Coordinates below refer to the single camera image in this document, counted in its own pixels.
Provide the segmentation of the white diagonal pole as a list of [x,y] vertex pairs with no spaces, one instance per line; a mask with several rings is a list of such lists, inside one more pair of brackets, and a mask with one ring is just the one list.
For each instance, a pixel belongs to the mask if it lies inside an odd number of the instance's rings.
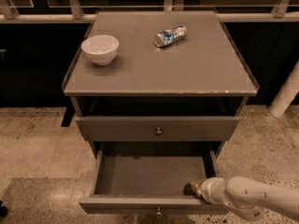
[[299,93],[299,61],[296,63],[277,96],[269,106],[270,113],[280,118]]

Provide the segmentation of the grey drawer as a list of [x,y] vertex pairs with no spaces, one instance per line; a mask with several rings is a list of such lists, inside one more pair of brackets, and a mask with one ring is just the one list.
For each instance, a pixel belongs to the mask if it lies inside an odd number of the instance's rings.
[[227,141],[239,117],[77,117],[85,141]]
[[97,154],[90,195],[79,200],[89,214],[225,215],[197,197],[190,183],[206,176],[202,157]]

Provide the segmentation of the white ceramic bowl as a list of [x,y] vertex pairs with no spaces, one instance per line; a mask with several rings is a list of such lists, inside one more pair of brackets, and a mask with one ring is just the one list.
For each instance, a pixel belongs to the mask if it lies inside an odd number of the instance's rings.
[[108,65],[116,58],[119,45],[119,40],[112,35],[95,35],[87,38],[81,49],[91,62]]

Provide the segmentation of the black object at floor edge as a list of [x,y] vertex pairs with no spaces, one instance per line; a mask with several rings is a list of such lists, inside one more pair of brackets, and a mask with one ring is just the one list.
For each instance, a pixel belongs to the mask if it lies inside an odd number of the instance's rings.
[[0,217],[4,217],[7,215],[7,208],[2,205],[2,201],[0,201]]

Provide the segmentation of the metal glass railing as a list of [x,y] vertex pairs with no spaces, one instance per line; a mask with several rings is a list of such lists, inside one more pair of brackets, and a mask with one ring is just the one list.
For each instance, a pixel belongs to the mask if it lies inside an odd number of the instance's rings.
[[299,21],[299,0],[0,0],[2,22],[91,21],[100,12],[212,11],[222,22]]

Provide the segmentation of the crushed blue silver can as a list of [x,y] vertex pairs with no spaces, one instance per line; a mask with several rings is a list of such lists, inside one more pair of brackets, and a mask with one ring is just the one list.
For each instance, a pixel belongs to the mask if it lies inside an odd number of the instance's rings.
[[170,46],[187,36],[187,28],[179,25],[174,29],[164,30],[154,37],[154,43],[158,48]]

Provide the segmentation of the grey drawer cabinet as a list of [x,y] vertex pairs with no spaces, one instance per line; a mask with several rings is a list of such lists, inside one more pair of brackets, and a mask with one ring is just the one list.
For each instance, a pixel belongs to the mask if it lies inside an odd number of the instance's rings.
[[[187,36],[164,48],[154,37],[179,25]],[[78,117],[239,117],[259,86],[212,11],[104,12],[91,35],[120,41],[100,66],[80,50],[64,80]],[[219,154],[226,141],[187,141]]]

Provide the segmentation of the grey top drawer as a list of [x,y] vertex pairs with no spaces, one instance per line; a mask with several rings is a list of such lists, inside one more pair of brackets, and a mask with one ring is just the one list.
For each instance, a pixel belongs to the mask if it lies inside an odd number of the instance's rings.
[[77,117],[85,141],[227,141],[239,117]]

